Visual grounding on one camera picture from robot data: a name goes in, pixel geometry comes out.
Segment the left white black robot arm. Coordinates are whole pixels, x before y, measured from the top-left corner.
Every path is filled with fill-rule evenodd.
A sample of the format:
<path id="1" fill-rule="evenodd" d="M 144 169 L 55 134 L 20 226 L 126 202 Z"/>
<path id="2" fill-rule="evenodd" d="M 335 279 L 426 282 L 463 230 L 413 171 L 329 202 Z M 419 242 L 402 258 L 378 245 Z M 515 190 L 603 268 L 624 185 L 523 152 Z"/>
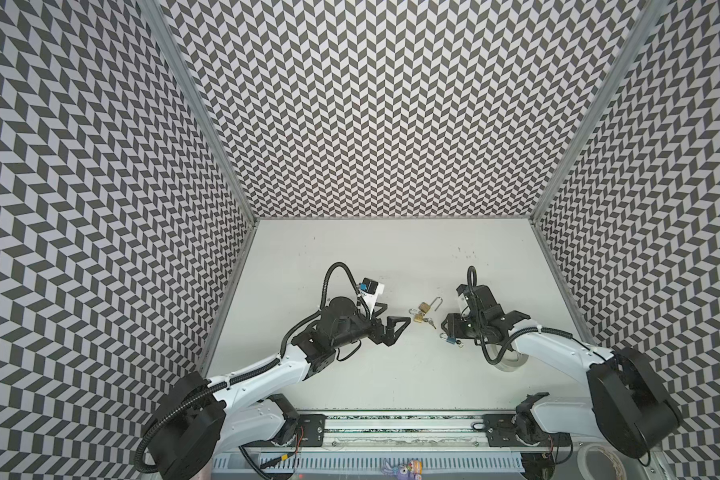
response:
<path id="1" fill-rule="evenodd" d="M 363 340 L 394 345 L 408 317 L 382 319 L 381 283 L 355 280 L 343 262 L 324 275 L 318 309 L 293 325 L 278 351 L 247 367 L 211 378 L 193 371 L 161 397 L 146 421 L 131 463 L 137 472 L 163 479 L 191 479 L 219 445 L 286 444 L 298 436 L 299 413 L 282 390 L 343 361 L 339 351 Z"/>

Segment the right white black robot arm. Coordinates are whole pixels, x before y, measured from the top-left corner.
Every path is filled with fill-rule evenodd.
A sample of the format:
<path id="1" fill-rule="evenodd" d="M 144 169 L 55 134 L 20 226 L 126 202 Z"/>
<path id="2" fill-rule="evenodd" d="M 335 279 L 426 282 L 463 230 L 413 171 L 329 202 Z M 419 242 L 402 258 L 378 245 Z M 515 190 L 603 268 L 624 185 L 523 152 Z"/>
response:
<path id="1" fill-rule="evenodd" d="M 574 396 L 528 395 L 509 422 L 518 442 L 534 446 L 557 435 L 580 436 L 641 459 L 682 426 L 678 403 L 642 352 L 595 346 L 523 312 L 505 311 L 473 266 L 457 295 L 461 312 L 441 324 L 447 338 L 473 342 L 489 365 L 505 373 L 536 359 L 587 389 Z"/>

